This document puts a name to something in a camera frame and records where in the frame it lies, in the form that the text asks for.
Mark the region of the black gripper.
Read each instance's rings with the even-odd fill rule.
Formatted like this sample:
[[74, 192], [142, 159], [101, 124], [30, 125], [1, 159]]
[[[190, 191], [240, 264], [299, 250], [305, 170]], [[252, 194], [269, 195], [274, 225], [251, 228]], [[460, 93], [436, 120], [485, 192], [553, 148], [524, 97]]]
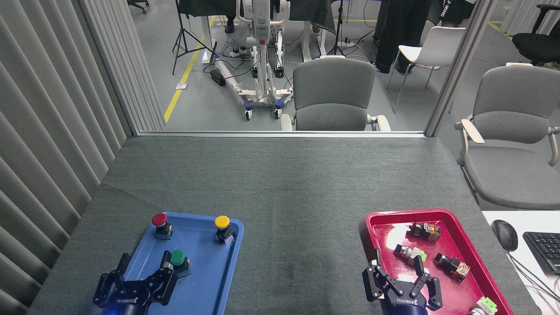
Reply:
[[164, 251], [159, 269], [152, 275], [142, 282], [125, 282], [131, 255], [123, 253], [116, 269], [100, 276], [93, 303], [105, 307], [106, 315], [146, 315], [152, 303], [168, 305], [178, 281], [171, 257]]
[[[375, 248], [373, 256], [374, 259], [362, 271], [366, 299], [373, 302], [385, 294], [386, 315], [427, 315], [426, 307], [437, 311], [443, 306], [440, 281], [425, 271], [420, 255], [413, 259], [418, 278], [413, 289], [404, 290], [403, 296], [397, 281], [382, 268], [380, 249]], [[420, 293], [425, 284], [428, 287], [428, 299]]]

